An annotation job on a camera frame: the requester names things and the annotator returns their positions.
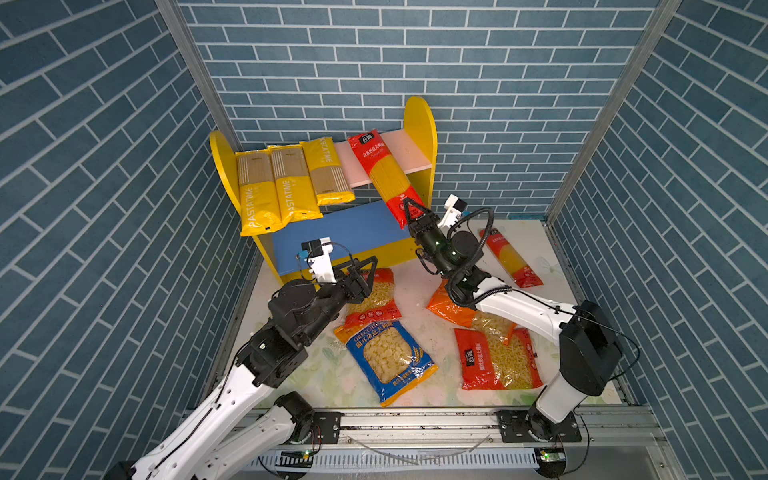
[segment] spaghetti package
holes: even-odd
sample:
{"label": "spaghetti package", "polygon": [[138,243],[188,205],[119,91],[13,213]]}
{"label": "spaghetti package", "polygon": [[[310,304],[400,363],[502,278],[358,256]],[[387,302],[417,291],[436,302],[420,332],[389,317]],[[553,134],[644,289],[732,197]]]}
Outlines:
{"label": "spaghetti package", "polygon": [[456,325],[478,330],[487,336],[495,336],[502,343],[508,345],[511,331],[515,329],[517,324],[493,313],[483,313],[456,305],[445,291],[447,282],[448,280],[442,281],[440,287],[432,295],[427,310]]}
{"label": "spaghetti package", "polygon": [[283,224],[322,218],[301,147],[276,147],[270,155]]}
{"label": "spaghetti package", "polygon": [[277,231],[285,226],[280,216],[280,203],[272,175],[270,156],[253,152],[237,159],[240,185],[240,218],[242,237]]}
{"label": "spaghetti package", "polygon": [[355,194],[346,182],[339,155],[331,137],[301,142],[310,169],[310,179],[315,188],[317,204],[338,205],[355,200]]}
{"label": "spaghetti package", "polygon": [[[462,358],[463,389],[524,390],[544,385],[526,329],[513,330],[509,345],[474,330],[454,329],[454,333]],[[478,359],[483,361],[482,369]]]}
{"label": "spaghetti package", "polygon": [[333,331],[368,377],[382,407],[437,371],[437,365],[400,322],[341,326]]}
{"label": "spaghetti package", "polygon": [[[485,230],[480,230],[481,237],[484,232]],[[544,285],[544,282],[528,266],[528,262],[523,257],[520,257],[520,253],[495,228],[491,228],[491,235],[488,237],[488,247],[519,287]]]}
{"label": "spaghetti package", "polygon": [[[379,132],[374,130],[351,137],[349,145],[373,182],[373,186],[386,202],[387,208],[397,219],[400,228],[405,228],[407,222],[406,209],[402,205],[403,199],[408,197],[422,206],[424,202],[397,164]],[[422,212],[411,207],[410,214],[411,218],[417,218],[422,215]]]}
{"label": "spaghetti package", "polygon": [[397,320],[401,316],[395,304],[395,275],[389,268],[377,268],[373,274],[371,294],[362,303],[347,306],[344,326]]}

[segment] yellow shelf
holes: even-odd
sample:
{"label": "yellow shelf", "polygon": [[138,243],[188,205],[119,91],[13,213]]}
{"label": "yellow shelf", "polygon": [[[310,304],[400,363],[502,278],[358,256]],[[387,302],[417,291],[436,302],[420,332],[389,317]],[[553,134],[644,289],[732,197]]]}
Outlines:
{"label": "yellow shelf", "polygon": [[[382,137],[425,205],[431,207],[437,161],[437,130],[432,110],[423,98],[411,97],[408,100],[403,126],[402,130],[384,133]],[[370,179],[349,144],[339,142],[335,147],[349,185],[359,187],[369,184]],[[239,213],[237,157],[246,152],[234,152],[219,131],[211,133],[210,148],[224,190]],[[344,244],[360,259],[376,255],[380,266],[396,265],[415,258],[413,239],[408,237],[407,232],[399,229],[388,211],[383,213],[385,210],[378,205],[350,207],[327,214],[321,219],[290,223],[282,230],[257,235],[253,239],[266,264],[281,283],[298,278],[300,274],[297,266],[290,265],[291,256],[288,253],[294,250],[298,253],[303,241],[329,236],[321,232],[330,232],[333,241]],[[365,221],[369,222],[370,228],[375,227],[378,230],[366,236],[366,232],[361,230],[361,223]],[[337,250],[341,249],[334,250],[334,258],[338,256],[334,263],[344,262],[346,256],[341,257],[342,252]]]}

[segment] blue brick wall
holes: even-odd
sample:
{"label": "blue brick wall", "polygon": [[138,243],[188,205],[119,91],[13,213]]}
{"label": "blue brick wall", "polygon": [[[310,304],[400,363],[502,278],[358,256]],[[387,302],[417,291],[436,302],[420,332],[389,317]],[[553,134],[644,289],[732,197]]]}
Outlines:
{"label": "blue brick wall", "polygon": [[[657,0],[181,0],[248,148],[402,128],[439,136],[434,204],[540,217]],[[358,202],[377,198],[362,189]]]}
{"label": "blue brick wall", "polygon": [[253,261],[153,0],[0,2],[0,478],[101,478],[200,398]]}
{"label": "blue brick wall", "polygon": [[683,0],[554,225],[691,478],[768,466],[766,25]]}

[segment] blue shelf board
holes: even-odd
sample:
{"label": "blue shelf board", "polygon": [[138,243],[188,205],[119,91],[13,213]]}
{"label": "blue shelf board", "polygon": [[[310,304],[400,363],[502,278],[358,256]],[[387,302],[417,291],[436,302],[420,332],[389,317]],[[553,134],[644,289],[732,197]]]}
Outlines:
{"label": "blue shelf board", "polygon": [[[341,243],[354,254],[410,238],[410,235],[408,229],[400,230],[383,200],[326,214],[317,220],[289,223],[272,234],[278,274],[298,272],[296,255],[301,251],[301,244],[323,237]],[[341,257],[346,257],[346,252],[334,245],[331,260]],[[302,262],[302,268],[306,268],[306,263]]]}

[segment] floral tablecloth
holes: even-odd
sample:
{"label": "floral tablecloth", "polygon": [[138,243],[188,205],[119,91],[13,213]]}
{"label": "floral tablecloth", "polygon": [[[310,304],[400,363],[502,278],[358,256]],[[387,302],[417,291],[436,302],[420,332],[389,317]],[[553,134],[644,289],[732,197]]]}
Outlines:
{"label": "floral tablecloth", "polygon": [[[575,301],[538,221],[497,220],[495,226],[502,231],[544,281],[544,286],[534,287],[528,291],[562,302]],[[479,266],[508,281],[508,275],[487,249]],[[440,284],[439,277],[425,272],[418,260],[394,266],[392,270],[395,273],[396,282],[395,300],[403,314],[401,322],[439,367],[432,377],[401,396],[392,406],[526,406],[533,403],[540,389],[462,390],[462,368],[453,333],[455,325],[425,308]],[[269,275],[269,271],[262,271],[260,275]],[[246,319],[243,321],[247,322],[249,312],[251,315],[255,314],[251,307],[263,311],[264,305],[266,301],[261,303],[261,307],[249,305]],[[323,331],[317,341],[308,348],[308,360],[274,394],[261,402],[258,408],[270,407],[277,396],[292,390],[296,390],[316,408],[379,405],[379,397],[362,370],[346,347],[333,334],[333,329],[342,324],[343,317],[342,314],[337,321]],[[260,327],[264,320],[266,317],[252,325],[251,331]],[[531,339],[538,355],[541,380],[546,383],[558,371],[560,364],[558,348],[533,332],[531,332]],[[601,396],[588,397],[585,402],[597,404],[621,401],[616,389],[610,384]]]}

